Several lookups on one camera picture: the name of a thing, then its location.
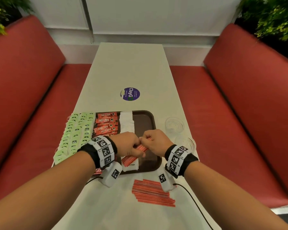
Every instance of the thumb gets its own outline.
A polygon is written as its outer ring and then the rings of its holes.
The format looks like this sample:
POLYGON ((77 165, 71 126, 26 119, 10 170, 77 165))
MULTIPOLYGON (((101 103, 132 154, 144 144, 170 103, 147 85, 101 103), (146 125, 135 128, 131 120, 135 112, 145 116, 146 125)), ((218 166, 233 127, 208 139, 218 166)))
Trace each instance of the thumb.
POLYGON ((151 143, 152 143, 151 140, 146 139, 146 138, 144 138, 144 137, 140 137, 139 139, 140 139, 140 141, 141 141, 141 144, 142 144, 144 147, 150 149, 150 146, 151 146, 151 143))
POLYGON ((136 149, 136 148, 132 148, 129 156, 134 156, 136 158, 145 157, 145 153, 141 150, 136 149))

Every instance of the hand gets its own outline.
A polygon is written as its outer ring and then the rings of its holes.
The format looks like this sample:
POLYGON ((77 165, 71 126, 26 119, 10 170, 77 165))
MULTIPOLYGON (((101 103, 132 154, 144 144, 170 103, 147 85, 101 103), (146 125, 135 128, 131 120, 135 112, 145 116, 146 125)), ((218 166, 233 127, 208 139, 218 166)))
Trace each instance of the hand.
POLYGON ((117 147, 118 156, 134 156, 145 157, 145 153, 141 150, 135 149, 133 146, 140 144, 139 138, 132 132, 124 132, 121 134, 110 136, 110 139, 117 147))
POLYGON ((172 141, 163 133, 163 131, 148 130, 140 137, 141 144, 149 148, 157 156, 164 157, 165 152, 173 145, 172 141))

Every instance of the glass cup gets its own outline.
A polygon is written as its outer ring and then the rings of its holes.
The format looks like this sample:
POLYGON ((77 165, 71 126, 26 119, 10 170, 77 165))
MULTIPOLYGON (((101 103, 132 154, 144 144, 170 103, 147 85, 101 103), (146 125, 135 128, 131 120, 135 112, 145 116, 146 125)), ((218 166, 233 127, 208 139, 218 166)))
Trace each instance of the glass cup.
POLYGON ((188 138, 183 135, 179 135, 176 137, 175 144, 188 148, 190 152, 194 152, 194 150, 196 149, 196 143, 194 139, 188 138))
POLYGON ((176 117, 169 117, 165 120, 165 131, 169 135, 177 135, 184 130, 184 123, 176 117))

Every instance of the stack of green packets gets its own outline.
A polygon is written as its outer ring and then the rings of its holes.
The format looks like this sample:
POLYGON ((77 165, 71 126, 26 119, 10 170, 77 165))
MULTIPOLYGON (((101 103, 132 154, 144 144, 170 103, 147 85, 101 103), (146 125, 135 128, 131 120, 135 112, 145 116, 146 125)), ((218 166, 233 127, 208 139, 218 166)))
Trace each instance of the stack of green packets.
POLYGON ((91 140, 95 122, 95 113, 72 113, 53 159, 55 165, 75 154, 77 150, 91 140))

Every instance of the sugar packet stack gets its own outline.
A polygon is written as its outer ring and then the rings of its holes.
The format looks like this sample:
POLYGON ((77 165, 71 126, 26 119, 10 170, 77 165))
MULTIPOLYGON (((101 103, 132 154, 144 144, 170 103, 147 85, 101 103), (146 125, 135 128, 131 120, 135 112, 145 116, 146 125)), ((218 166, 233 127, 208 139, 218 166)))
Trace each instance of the sugar packet stack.
POLYGON ((77 150, 86 144, 92 137, 95 122, 95 113, 72 113, 54 155, 54 163, 58 164, 72 156, 77 150))
MULTIPOLYGON (((132 111, 122 111, 119 116, 119 123, 121 125, 121 131, 120 133, 123 132, 133 132, 134 133, 134 121, 133 121, 133 116, 132 116, 132 111)), ((136 159, 131 165, 128 167, 125 167, 122 164, 123 171, 131 171, 131 170, 138 170, 139 169, 139 159, 136 159)))

